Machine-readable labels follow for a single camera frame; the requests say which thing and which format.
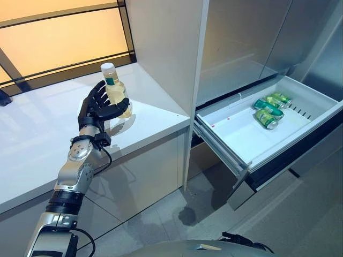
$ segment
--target window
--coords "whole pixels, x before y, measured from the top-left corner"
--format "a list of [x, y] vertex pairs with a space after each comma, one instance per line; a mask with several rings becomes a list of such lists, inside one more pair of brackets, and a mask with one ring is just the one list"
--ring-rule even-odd
[[135, 61], [124, 0], [2, 0], [0, 89], [9, 95]]

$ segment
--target window frame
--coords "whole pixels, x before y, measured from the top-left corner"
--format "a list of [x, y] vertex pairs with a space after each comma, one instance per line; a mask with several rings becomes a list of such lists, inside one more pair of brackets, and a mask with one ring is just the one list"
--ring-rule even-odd
[[100, 11], [100, 10], [106, 10], [106, 9], [114, 9], [114, 8], [118, 8], [119, 13], [120, 13], [121, 22], [122, 22], [122, 26], [124, 30], [124, 36], [126, 40], [126, 45], [128, 47], [128, 50], [126, 52], [120, 52], [120, 53], [116, 53], [109, 56], [102, 56], [96, 59], [90, 59], [83, 62], [73, 63], [70, 65], [56, 67], [54, 69], [38, 72], [35, 74], [22, 76], [20, 72], [16, 69], [16, 67], [12, 64], [12, 62], [8, 59], [8, 57], [3, 52], [3, 50], [0, 48], [0, 66], [7, 73], [7, 75], [11, 78], [11, 80], [9, 81], [0, 82], [0, 86], [12, 83], [10, 85], [0, 87], [0, 90], [6, 92], [10, 96], [14, 96], [17, 94], [28, 92], [30, 90], [49, 86], [58, 82], [62, 82], [62, 81], [74, 79], [77, 77], [81, 77], [84, 75], [92, 74], [95, 72], [99, 72], [100, 65], [102, 63], [112, 62], [117, 67], [127, 65], [130, 63], [135, 63], [137, 59], [136, 59], [135, 49], [133, 46], [131, 29], [130, 29], [125, 0], [117, 0], [116, 3], [78, 7], [78, 8], [68, 9], [68, 10], [36, 14], [29, 17], [2, 21], [0, 22], [0, 29], [5, 28], [5, 27], [20, 25], [20, 24], [24, 24], [28, 22], [35, 22], [39, 20], [52, 19], [52, 18], [57, 18], [57, 17], [62, 17], [62, 16], [80, 14], [80, 13], [85, 13], [85, 12], [94, 12], [94, 11]]

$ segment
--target white drawer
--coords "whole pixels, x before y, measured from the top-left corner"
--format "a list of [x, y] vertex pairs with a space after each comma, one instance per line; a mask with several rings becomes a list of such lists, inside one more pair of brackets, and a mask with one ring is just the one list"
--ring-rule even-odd
[[[255, 120], [251, 106], [273, 92], [282, 92], [293, 101], [283, 110], [285, 116], [277, 128], [267, 130]], [[237, 177], [234, 189], [242, 180], [250, 180], [256, 190], [341, 123], [341, 116], [335, 115], [342, 106], [343, 101], [289, 77], [276, 77], [201, 108], [196, 112], [194, 131]], [[251, 181], [257, 177], [263, 179]]]

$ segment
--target bottle label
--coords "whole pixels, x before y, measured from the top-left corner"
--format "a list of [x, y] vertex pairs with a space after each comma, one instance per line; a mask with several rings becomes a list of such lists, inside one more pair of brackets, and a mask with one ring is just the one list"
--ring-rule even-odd
[[114, 80], [113, 80], [113, 78], [105, 78], [105, 80], [106, 80], [106, 84], [108, 84], [108, 85], [114, 85]]

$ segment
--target refrigerator door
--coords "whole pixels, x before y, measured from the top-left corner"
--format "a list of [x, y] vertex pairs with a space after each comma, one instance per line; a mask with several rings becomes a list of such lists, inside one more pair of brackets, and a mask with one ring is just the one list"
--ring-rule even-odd
[[268, 77], [271, 72], [291, 74], [306, 59], [338, 2], [293, 0], [259, 78]]
[[210, 0], [197, 106], [259, 79], [291, 2]]

